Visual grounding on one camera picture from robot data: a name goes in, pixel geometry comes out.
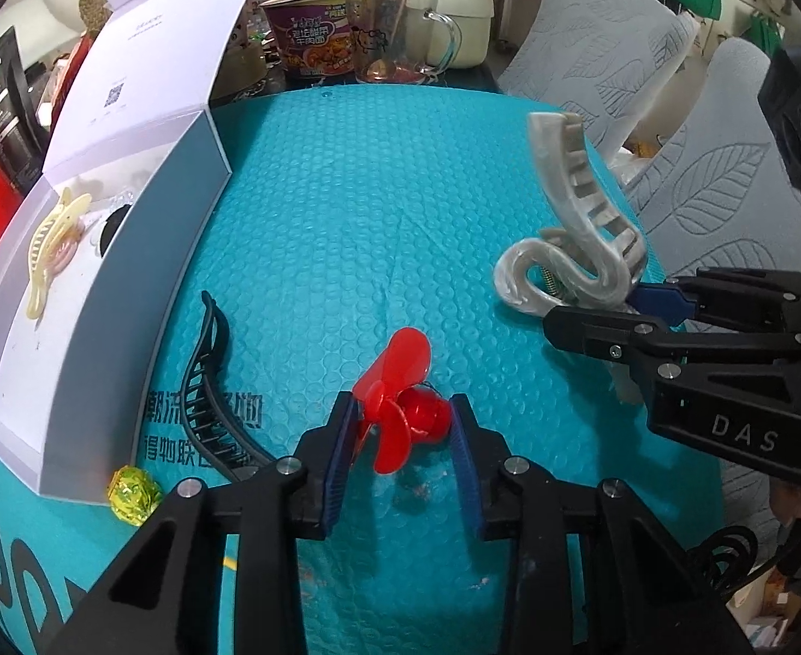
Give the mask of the grey leaf cushion near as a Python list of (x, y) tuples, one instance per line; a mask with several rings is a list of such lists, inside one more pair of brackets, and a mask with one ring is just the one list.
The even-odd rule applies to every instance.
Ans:
[(700, 267), (801, 272), (801, 196), (758, 106), (768, 56), (721, 43), (686, 120), (625, 196), (667, 277)]

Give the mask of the grey leaf cushion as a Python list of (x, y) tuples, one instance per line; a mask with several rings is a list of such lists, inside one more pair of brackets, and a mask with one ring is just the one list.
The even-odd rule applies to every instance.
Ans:
[(667, 277), (700, 267), (801, 272), (801, 196), (758, 106), (768, 56), (721, 43), (686, 120), (625, 196)]
[(656, 0), (541, 0), (501, 92), (583, 119), (606, 163), (691, 52), (699, 22)]

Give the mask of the teal bubble mailer mat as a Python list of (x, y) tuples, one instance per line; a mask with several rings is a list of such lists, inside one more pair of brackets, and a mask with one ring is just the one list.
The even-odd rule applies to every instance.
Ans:
[[(559, 478), (627, 480), (671, 534), (721, 522), (716, 461), (656, 438), (616, 399), (608, 369), (548, 349), (504, 308), (492, 269), (548, 227), (523, 99), (443, 87), (336, 86), (224, 106), (233, 177), (213, 212), (153, 371), (90, 343), (91, 379), (130, 390), (135, 459), (163, 486), (207, 478), (180, 426), (181, 376), (200, 299), (226, 313), (223, 383), (271, 452), (292, 450), (394, 331), (433, 348), (430, 380), (470, 398), (480, 423)], [(315, 653), (491, 653), (508, 551), (462, 525), (450, 457), (420, 446), (402, 472), (354, 466), (334, 534), (300, 548)]]

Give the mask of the yellow-green lollipop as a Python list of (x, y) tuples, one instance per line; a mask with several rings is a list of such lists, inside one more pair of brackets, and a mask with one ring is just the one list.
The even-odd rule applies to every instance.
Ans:
[(120, 467), (107, 486), (107, 501), (113, 515), (136, 528), (155, 513), (162, 498), (159, 484), (140, 467)]

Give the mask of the instant noodle cup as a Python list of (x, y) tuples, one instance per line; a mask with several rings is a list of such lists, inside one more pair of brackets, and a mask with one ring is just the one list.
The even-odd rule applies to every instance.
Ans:
[(263, 9), (288, 73), (321, 79), (353, 71), (346, 0), (267, 0)]

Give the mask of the cream hair claw clip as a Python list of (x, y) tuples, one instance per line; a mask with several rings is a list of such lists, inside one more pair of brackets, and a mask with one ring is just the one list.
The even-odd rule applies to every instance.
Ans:
[(28, 319), (42, 318), (51, 282), (72, 260), (80, 240), (80, 217), (90, 210), (91, 203), (91, 194), (74, 196), (70, 188), (64, 188), (33, 232), (27, 252)]

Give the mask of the grey leaf cushion far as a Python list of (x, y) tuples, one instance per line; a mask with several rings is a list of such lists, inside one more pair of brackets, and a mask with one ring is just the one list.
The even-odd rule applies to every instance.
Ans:
[(501, 92), (583, 119), (606, 163), (691, 52), (699, 22), (656, 0), (541, 0)]

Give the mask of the red flower hair clip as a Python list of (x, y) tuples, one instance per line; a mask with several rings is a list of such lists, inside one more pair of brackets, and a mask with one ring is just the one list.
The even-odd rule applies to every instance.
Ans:
[(354, 454), (371, 433), (377, 436), (373, 471), (393, 475), (417, 445), (436, 445), (448, 438), (449, 402), (429, 384), (431, 344), (417, 328), (394, 333), (378, 358), (353, 388), (362, 408)]

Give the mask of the black snack pouch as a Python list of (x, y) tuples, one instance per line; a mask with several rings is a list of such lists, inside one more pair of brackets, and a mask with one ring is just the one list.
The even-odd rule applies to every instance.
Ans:
[(42, 175), (48, 132), (36, 117), (15, 29), (0, 37), (0, 167), (26, 195)]

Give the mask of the glass mug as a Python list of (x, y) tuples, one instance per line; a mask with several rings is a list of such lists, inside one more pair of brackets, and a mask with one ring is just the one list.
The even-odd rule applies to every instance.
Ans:
[(346, 0), (346, 9), (359, 83), (429, 83), (461, 49), (461, 28), (439, 0)]

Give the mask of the open lavender gift box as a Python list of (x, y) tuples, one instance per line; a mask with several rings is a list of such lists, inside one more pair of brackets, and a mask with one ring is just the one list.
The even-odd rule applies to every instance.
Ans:
[[(42, 176), (0, 241), (0, 460), (34, 494), (99, 504), (134, 457), (169, 311), (232, 173), (209, 96), (245, 0), (109, 0)], [(42, 318), (30, 238), (91, 194)]]

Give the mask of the grey marbled hair claw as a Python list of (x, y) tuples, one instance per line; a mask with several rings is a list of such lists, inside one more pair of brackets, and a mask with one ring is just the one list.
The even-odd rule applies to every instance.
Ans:
[(583, 119), (532, 112), (527, 136), (539, 186), (559, 225), (501, 254), (492, 275), (496, 294), (532, 317), (562, 306), (625, 311), (648, 264), (648, 247), (594, 175)]

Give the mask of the black hair claw clip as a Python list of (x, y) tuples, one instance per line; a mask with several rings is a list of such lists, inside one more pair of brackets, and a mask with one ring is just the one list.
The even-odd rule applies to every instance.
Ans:
[(200, 334), (180, 389), (181, 426), (206, 463), (230, 482), (244, 482), (275, 461), (252, 438), (219, 383), (230, 343), (223, 311), (207, 291), (200, 293), (203, 318)]

